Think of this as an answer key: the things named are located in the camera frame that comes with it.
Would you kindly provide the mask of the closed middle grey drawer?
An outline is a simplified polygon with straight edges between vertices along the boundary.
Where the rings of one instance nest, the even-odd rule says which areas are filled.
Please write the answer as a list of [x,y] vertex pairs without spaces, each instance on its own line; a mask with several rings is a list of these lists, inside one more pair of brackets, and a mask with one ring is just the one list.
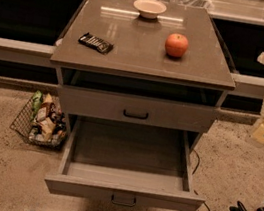
[[60,85],[57,91],[64,112],[85,117],[205,133],[216,116],[212,108],[150,97],[82,89],[70,85]]

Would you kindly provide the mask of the grey drawer cabinet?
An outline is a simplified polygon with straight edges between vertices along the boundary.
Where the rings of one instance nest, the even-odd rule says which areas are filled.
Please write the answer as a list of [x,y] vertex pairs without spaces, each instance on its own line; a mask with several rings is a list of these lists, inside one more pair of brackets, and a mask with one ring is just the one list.
[[[209,14],[204,9],[169,5],[159,18],[145,20],[133,5],[133,0],[86,2],[51,57],[58,86],[198,105],[214,109],[217,116],[235,82]],[[79,37],[86,33],[114,48],[102,55],[80,44]],[[180,58],[165,50],[167,37],[175,33],[189,41]],[[75,121],[84,116],[64,113],[70,137]],[[204,133],[177,130],[187,133],[190,153]]]

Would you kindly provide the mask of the open bottom grey drawer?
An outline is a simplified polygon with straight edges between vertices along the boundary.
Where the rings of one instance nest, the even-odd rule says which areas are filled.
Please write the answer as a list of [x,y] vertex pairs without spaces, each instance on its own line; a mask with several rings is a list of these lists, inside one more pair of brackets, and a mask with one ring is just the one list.
[[75,121],[50,192],[117,206],[196,211],[187,133],[91,117]]

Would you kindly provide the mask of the red apple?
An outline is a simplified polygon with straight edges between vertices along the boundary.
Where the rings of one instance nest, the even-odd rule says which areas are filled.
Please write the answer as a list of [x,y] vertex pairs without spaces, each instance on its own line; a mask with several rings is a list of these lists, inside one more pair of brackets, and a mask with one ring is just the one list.
[[165,42],[165,50],[167,55],[180,58],[188,50],[188,44],[189,41],[184,35],[179,33],[170,34]]

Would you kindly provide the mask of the cream ceramic bowl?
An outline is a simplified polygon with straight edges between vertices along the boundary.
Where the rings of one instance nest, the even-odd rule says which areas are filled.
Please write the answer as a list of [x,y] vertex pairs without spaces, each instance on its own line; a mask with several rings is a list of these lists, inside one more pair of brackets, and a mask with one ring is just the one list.
[[141,17],[151,20],[166,12],[167,8],[159,0],[136,0],[133,6],[138,10]]

